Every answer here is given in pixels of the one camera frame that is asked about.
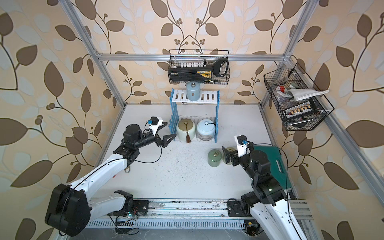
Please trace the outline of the blue white wooden shelf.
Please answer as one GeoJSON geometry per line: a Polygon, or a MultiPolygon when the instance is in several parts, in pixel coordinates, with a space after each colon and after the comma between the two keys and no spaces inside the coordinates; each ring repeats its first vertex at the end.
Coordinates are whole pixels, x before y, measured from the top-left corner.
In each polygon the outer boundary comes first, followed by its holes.
{"type": "MultiPolygon", "coordinates": [[[[177,134],[177,125],[181,119],[190,119],[192,120],[196,127],[199,121],[203,119],[210,119],[215,123],[216,133],[215,137],[210,141],[205,142],[217,142],[218,133],[219,133],[219,105],[220,105],[220,91],[201,91],[201,98],[198,101],[192,102],[187,98],[186,90],[175,90],[172,89],[170,95],[170,104],[172,115],[171,119],[168,123],[168,127],[172,134],[177,134]],[[215,117],[207,117],[204,116],[204,111],[208,109],[208,105],[216,105],[216,116],[215,117]]],[[[193,141],[201,141],[198,136],[192,140],[193,141]]]]}

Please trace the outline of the yellow-green tea canister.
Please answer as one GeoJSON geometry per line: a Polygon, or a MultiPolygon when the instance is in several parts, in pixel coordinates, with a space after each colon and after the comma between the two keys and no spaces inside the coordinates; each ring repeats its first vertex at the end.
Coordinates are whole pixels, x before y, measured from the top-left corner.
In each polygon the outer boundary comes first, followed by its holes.
{"type": "Polygon", "coordinates": [[[227,147],[227,148],[222,147],[222,149],[223,149],[223,157],[222,157],[222,160],[223,160],[223,162],[224,162],[226,165],[230,165],[232,160],[227,158],[227,153],[232,153],[232,152],[234,152],[236,149],[233,148],[233,147],[227,147]]]}

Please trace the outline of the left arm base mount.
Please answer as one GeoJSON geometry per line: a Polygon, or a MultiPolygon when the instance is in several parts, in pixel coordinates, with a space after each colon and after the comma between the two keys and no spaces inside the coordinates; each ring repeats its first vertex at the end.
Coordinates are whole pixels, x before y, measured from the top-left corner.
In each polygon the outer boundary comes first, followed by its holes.
{"type": "Polygon", "coordinates": [[[114,211],[109,213],[110,216],[124,216],[124,217],[133,217],[146,216],[149,209],[148,200],[126,200],[123,205],[123,208],[119,211],[114,211]]]}

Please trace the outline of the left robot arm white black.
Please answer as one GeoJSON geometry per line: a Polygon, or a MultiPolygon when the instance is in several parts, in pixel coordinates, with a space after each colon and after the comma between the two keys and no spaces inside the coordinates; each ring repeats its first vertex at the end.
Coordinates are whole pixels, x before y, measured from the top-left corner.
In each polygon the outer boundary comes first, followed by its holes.
{"type": "Polygon", "coordinates": [[[51,194],[45,223],[61,234],[74,237],[89,222],[104,215],[134,213],[134,200],[130,193],[117,190],[108,197],[94,198],[94,195],[110,179],[136,161],[140,148],[154,143],[164,149],[176,137],[175,134],[162,138],[159,136],[158,131],[167,126],[161,118],[151,118],[148,125],[144,130],[137,124],[128,125],[120,145],[107,160],[81,179],[56,186],[51,194]]]}

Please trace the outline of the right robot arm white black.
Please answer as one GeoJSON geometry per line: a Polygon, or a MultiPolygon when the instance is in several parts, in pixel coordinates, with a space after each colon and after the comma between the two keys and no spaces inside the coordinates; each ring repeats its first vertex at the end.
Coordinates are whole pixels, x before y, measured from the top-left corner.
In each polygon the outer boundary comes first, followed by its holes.
{"type": "Polygon", "coordinates": [[[222,150],[226,161],[234,167],[240,165],[251,179],[253,190],[241,197],[244,213],[258,222],[270,240],[306,240],[288,195],[271,173],[268,155],[253,146],[222,150]]]}

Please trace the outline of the green tea canister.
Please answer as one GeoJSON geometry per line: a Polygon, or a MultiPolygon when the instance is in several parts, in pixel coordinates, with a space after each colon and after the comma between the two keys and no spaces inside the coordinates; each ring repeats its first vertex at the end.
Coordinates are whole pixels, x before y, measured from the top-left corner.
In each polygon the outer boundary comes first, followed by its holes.
{"type": "Polygon", "coordinates": [[[218,149],[212,149],[208,153],[208,164],[215,168],[220,165],[220,162],[222,160],[222,153],[218,149]]]}

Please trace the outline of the blue tea canister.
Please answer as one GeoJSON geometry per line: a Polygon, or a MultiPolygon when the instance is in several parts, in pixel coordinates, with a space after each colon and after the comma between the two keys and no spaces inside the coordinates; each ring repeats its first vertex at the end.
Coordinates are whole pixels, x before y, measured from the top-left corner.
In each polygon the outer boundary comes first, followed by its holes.
{"type": "Polygon", "coordinates": [[[195,102],[201,98],[201,84],[196,81],[190,81],[186,85],[188,100],[195,102]]]}

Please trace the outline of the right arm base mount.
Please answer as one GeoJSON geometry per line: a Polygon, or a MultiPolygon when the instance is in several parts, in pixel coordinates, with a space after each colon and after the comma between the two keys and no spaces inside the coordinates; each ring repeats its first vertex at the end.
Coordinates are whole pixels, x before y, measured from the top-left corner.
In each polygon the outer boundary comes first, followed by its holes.
{"type": "Polygon", "coordinates": [[[264,210],[264,205],[259,201],[258,198],[245,197],[241,200],[228,199],[227,209],[229,217],[255,219],[255,215],[258,215],[256,211],[264,210]]]}

